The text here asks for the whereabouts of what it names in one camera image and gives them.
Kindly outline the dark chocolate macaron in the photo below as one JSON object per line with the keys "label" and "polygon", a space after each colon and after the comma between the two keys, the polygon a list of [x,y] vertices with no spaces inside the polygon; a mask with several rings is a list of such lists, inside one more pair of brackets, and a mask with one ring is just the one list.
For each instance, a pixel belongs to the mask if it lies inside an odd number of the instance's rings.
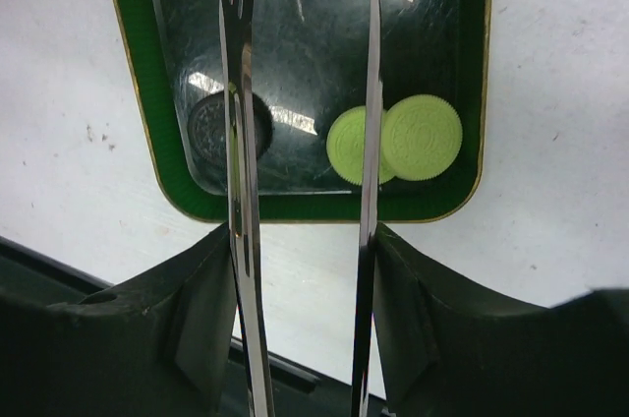
{"label": "dark chocolate macaron", "polygon": [[[273,121],[265,103],[253,96],[257,158],[268,150],[273,137]],[[224,94],[217,92],[201,99],[188,119],[188,137],[193,152],[212,168],[226,167]]]}

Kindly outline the metal tongs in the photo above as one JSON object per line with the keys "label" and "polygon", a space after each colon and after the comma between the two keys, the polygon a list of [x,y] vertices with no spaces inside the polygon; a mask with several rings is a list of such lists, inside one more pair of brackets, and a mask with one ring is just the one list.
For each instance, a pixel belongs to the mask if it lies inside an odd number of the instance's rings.
{"label": "metal tongs", "polygon": [[[261,294],[257,151],[252,91],[254,0],[219,0],[230,254],[247,372],[249,412],[275,413]],[[383,113],[380,0],[370,0],[363,184],[351,382],[353,416],[369,408],[375,232]]]}

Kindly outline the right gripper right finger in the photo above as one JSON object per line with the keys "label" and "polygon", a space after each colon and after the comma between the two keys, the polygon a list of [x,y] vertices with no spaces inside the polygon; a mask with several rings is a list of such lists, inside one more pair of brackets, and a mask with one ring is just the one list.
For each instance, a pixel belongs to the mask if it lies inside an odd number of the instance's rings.
{"label": "right gripper right finger", "polygon": [[506,296],[380,225],[373,311],[397,416],[624,416],[628,293],[550,308]]}

